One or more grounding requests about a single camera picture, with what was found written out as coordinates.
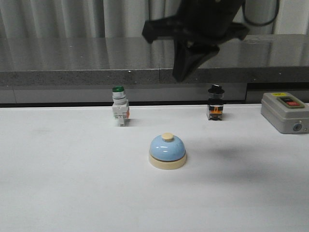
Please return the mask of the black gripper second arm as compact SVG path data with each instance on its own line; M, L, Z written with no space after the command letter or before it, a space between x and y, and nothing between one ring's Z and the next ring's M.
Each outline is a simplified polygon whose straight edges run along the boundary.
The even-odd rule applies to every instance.
M233 21L243 3L242 0L182 0L176 14L145 21L142 35L150 44L156 40L174 40L172 75L182 82L219 53L217 44L234 38L244 40L249 29Z

